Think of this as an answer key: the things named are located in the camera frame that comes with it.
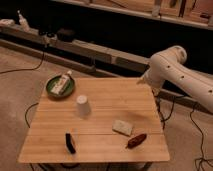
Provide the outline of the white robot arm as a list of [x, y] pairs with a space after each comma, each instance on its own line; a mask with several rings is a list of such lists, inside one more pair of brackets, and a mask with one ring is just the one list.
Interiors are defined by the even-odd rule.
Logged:
[[149, 59], [149, 69], [138, 84], [146, 83], [159, 92], [164, 82], [169, 81], [213, 113], [213, 80], [186, 68], [186, 60], [186, 50], [181, 46], [157, 52]]

